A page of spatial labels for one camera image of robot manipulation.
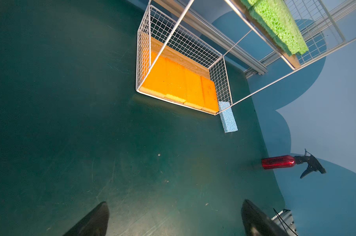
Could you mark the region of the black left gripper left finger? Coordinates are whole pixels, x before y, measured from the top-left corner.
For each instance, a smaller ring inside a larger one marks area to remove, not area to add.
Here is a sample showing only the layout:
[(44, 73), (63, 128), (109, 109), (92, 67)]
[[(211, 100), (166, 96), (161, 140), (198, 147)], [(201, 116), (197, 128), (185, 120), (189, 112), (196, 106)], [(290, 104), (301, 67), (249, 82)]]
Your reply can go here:
[(105, 236), (110, 211), (106, 202), (101, 202), (63, 236)]

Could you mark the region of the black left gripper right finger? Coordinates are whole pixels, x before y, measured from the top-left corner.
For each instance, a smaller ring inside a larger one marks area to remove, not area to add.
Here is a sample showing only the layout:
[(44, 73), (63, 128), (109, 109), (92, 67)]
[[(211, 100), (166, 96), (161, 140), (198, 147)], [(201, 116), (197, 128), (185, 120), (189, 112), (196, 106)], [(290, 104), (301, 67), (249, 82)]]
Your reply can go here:
[(248, 199), (242, 204), (241, 216), (247, 236), (288, 236), (288, 233)]

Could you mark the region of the green sponge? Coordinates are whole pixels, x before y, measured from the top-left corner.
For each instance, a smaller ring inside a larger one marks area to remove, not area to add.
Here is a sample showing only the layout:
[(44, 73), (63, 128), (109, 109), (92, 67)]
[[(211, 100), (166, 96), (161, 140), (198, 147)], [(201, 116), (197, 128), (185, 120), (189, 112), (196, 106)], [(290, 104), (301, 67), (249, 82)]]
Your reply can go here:
[(256, 20), (288, 55), (305, 54), (308, 46), (284, 1), (281, 0), (245, 0), (251, 17)]

